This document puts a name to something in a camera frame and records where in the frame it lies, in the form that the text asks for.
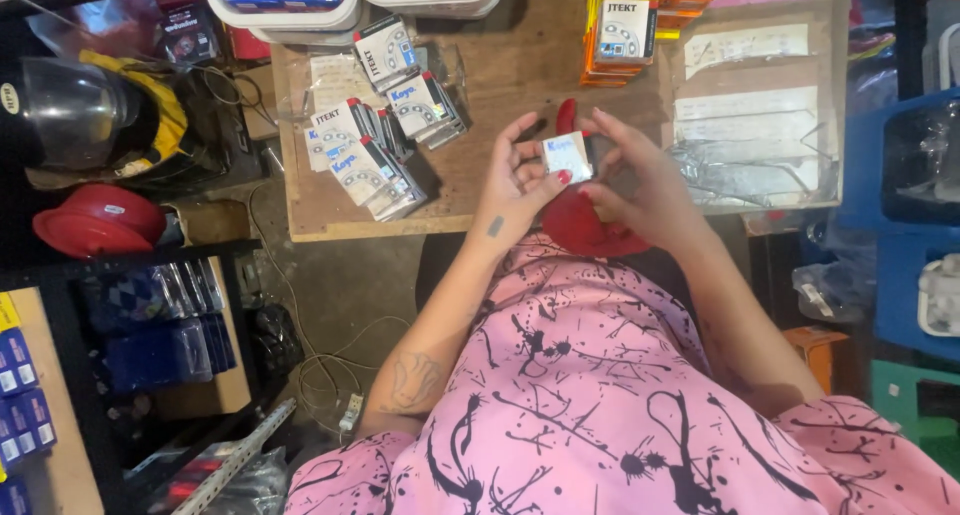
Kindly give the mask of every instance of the woman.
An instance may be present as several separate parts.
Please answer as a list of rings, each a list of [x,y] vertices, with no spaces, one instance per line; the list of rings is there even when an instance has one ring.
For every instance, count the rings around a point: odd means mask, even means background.
[[[524,115],[493,147],[473,228],[370,390],[357,437],[294,474],[291,515],[960,512],[960,485],[863,402],[825,397],[676,166],[599,109],[630,165],[595,205],[670,253],[701,326],[641,273],[524,237],[570,174]]]

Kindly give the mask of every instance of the concrete floor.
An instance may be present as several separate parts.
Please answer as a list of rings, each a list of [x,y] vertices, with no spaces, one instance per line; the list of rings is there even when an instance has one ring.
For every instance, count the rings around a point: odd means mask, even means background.
[[[247,201],[254,187],[257,185],[236,187],[227,195]],[[265,245],[293,286],[303,333],[313,351],[334,353],[349,344],[340,355],[369,367],[351,367],[360,385],[357,388],[342,366],[328,360],[326,365],[338,387],[336,395],[307,388],[300,397],[298,374],[291,375],[280,400],[297,397],[294,424],[311,436],[321,430],[314,420],[336,430],[351,393],[369,390],[377,367],[406,331],[406,325],[398,320],[378,320],[393,316],[413,322],[416,318],[414,286],[425,237],[292,243],[283,181],[278,178],[259,185],[251,212]],[[740,218],[718,217],[711,224],[724,238],[749,281],[747,239]],[[258,252],[257,264],[267,303],[279,302],[294,314],[296,307],[290,291],[264,251]],[[330,381],[317,367],[308,370],[306,382],[318,389],[332,390]]]

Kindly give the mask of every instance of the red object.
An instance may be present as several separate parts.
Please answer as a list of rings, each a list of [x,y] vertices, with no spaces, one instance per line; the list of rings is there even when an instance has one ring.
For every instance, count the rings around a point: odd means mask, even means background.
[[[256,38],[250,30],[226,27],[237,60],[263,60],[270,57],[270,45]]]
[[[557,134],[575,130],[577,102],[567,99],[557,112]],[[543,209],[543,231],[563,249],[582,257],[623,257],[642,253],[650,244],[620,223],[604,223],[586,195],[568,187]]]
[[[150,251],[166,226],[152,202],[103,183],[83,185],[60,207],[33,217],[40,239],[76,259]]]

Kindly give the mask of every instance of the wooden desk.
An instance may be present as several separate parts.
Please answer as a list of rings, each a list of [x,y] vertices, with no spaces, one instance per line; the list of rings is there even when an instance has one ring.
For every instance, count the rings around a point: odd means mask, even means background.
[[[577,99],[581,115],[599,106],[660,141],[662,128],[671,120],[668,112],[672,105],[671,77],[665,64],[670,53],[683,51],[683,43],[658,45],[656,64],[625,87],[581,87],[586,4],[587,0],[502,0],[484,21],[417,21],[421,39],[458,45],[473,127],[438,151],[426,153],[442,181],[440,197],[404,220],[375,222],[366,208],[354,205],[330,172],[311,171],[303,134],[281,121],[291,239],[304,242],[466,230],[496,135],[517,117],[537,111],[546,120],[538,138],[549,138],[558,105],[570,97]],[[791,9],[789,4],[772,7]],[[846,10],[839,14],[844,34],[845,14]],[[444,32],[451,26],[458,30]],[[842,45],[846,45],[845,36]],[[272,50],[277,93],[290,88],[303,92],[305,85],[291,85],[296,81],[290,79],[286,64],[302,58],[304,47],[274,45]],[[845,61],[839,60],[838,67],[842,74]],[[289,113],[289,101],[286,105]]]

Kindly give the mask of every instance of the black paint splatter pattern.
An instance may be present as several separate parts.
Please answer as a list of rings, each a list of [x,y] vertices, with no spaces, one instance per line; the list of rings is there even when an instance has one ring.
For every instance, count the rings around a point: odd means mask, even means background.
[[[286,512],[960,513],[960,485],[863,402],[770,422],[709,374],[662,289],[532,235],[500,266],[420,435],[308,462]]]

